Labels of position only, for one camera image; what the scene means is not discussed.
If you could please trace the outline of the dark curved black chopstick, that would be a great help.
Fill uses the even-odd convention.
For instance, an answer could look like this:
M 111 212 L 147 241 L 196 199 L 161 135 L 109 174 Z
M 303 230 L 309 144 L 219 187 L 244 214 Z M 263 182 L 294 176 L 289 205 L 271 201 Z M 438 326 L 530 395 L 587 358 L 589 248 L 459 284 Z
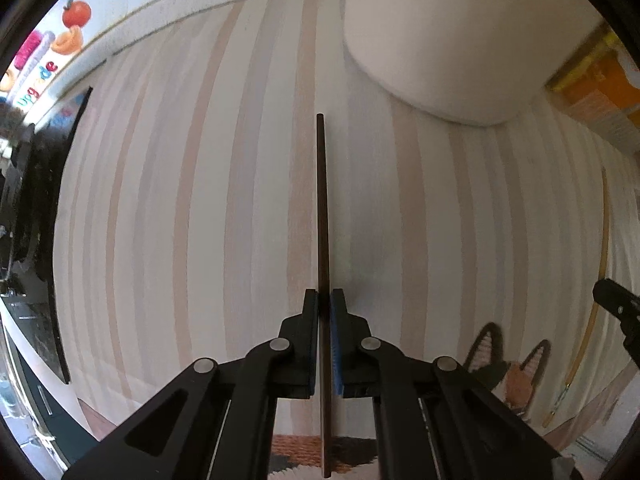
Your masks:
M 318 212 L 318 315 L 320 353 L 321 471 L 332 474 L 332 351 L 328 184 L 326 183 L 326 128 L 324 116 L 316 116 L 317 212 Z

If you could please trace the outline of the black induction cooktop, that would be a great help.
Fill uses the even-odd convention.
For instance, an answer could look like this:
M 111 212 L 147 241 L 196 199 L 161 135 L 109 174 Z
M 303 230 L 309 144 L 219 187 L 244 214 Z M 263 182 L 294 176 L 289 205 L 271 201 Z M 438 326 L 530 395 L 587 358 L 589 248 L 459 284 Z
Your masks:
M 91 93 L 87 87 L 61 102 L 42 127 L 23 128 L 1 180 L 1 299 L 37 356 L 66 384 L 54 228 L 64 167 Z

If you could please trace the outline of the white utensil holder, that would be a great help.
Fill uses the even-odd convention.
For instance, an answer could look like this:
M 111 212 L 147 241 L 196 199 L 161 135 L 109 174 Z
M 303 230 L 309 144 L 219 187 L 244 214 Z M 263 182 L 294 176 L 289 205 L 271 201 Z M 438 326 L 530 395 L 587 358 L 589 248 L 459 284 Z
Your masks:
M 601 20 L 588 0 L 345 0 L 344 34 L 394 96 L 486 127 L 526 107 Z

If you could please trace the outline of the striped cat placemat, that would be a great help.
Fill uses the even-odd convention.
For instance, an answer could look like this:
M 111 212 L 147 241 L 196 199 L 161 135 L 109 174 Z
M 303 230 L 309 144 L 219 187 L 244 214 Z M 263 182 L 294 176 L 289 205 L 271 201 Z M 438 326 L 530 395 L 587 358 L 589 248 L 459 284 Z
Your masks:
M 373 79 L 348 0 L 236 0 L 82 77 L 54 226 L 70 479 L 541 479 L 639 374 L 639 71 L 503 118 Z

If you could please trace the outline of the fruit picture sticker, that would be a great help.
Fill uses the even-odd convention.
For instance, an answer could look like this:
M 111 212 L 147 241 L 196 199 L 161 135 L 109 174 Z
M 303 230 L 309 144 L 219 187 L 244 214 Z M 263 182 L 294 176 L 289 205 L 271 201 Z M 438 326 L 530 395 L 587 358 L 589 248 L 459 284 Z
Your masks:
M 53 29 L 34 29 L 14 55 L 1 81 L 1 103 L 26 113 L 52 80 L 82 50 L 92 9 L 84 0 L 66 0 Z

